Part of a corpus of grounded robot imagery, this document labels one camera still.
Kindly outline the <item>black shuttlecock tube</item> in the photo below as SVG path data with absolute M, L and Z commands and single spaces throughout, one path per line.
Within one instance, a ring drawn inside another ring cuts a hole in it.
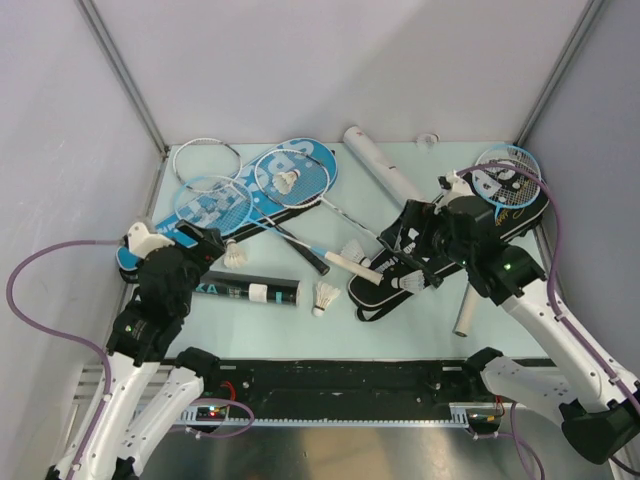
M 195 292 L 254 303 L 297 306 L 300 287 L 299 280 L 209 271 L 201 277 Z

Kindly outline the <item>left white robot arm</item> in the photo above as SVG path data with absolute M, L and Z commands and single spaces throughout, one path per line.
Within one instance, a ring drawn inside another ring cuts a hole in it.
M 216 229 L 178 224 L 194 244 L 186 247 L 142 222 L 125 244 L 139 261 L 131 300 L 116 316 L 106 343 L 103 373 L 75 438 L 50 479 L 136 479 L 179 414 L 221 389 L 220 360 L 196 347 L 181 352 L 160 392 L 134 414 L 147 385 L 191 312 L 201 277 L 225 252 Z

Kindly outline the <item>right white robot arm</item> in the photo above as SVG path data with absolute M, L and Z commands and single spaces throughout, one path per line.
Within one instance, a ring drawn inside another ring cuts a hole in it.
M 493 212 L 475 195 L 443 207 L 409 200 L 402 236 L 414 241 L 414 262 L 445 259 L 463 268 L 480 296 L 502 308 L 536 340 L 561 380 L 518 371 L 502 352 L 485 348 L 462 376 L 476 401 L 491 394 L 519 402 L 561 428 L 587 461 L 603 464 L 639 433 L 639 379 L 616 361 L 559 298 L 552 279 L 527 250 L 494 230 Z

